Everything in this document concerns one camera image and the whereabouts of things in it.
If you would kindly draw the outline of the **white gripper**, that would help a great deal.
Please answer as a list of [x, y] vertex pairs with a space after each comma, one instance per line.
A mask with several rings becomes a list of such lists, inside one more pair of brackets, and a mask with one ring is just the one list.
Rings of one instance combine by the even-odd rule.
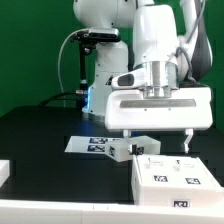
[[184, 130], [181, 147], [188, 154], [193, 129], [206, 130], [213, 123], [210, 101], [208, 87], [180, 88], [172, 91], [170, 98], [149, 99], [140, 90], [114, 91], [108, 97], [105, 126], [110, 131], [123, 130], [130, 154], [131, 131]]

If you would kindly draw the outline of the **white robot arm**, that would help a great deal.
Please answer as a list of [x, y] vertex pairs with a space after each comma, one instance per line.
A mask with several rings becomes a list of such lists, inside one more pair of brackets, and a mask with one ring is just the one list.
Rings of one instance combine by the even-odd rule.
[[211, 91], [200, 80], [212, 66], [203, 18], [205, 0], [180, 0], [186, 32], [173, 9], [155, 0], [74, 0], [79, 37], [94, 53], [95, 77], [83, 114], [123, 134], [131, 153], [147, 137], [135, 132], [195, 130], [213, 122]]

